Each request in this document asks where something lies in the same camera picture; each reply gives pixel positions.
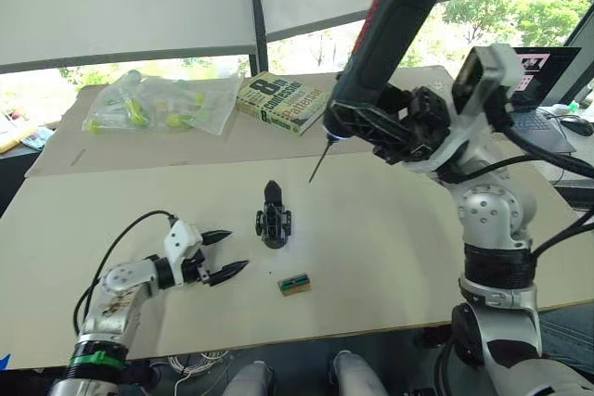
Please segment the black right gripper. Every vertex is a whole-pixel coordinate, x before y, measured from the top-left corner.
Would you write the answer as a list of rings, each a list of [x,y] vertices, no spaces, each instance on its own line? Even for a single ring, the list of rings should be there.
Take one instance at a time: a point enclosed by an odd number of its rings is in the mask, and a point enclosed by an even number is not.
[[[449,135],[450,125],[445,100],[426,86],[408,91],[387,83],[380,107],[334,100],[326,107],[330,140],[356,136],[375,145],[373,153],[391,165],[427,160]]]

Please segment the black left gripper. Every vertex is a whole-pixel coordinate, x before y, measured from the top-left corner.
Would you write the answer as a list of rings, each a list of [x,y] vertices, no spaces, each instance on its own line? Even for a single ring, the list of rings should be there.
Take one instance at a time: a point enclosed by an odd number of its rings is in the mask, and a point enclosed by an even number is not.
[[[218,229],[203,232],[200,237],[202,244],[215,244],[230,235],[232,235],[231,231]],[[204,262],[205,256],[202,249],[197,249],[191,257],[186,257],[183,260],[183,283],[185,285],[202,283],[214,287],[233,278],[249,264],[248,260],[232,262],[223,266],[219,271],[210,274],[204,267]]]

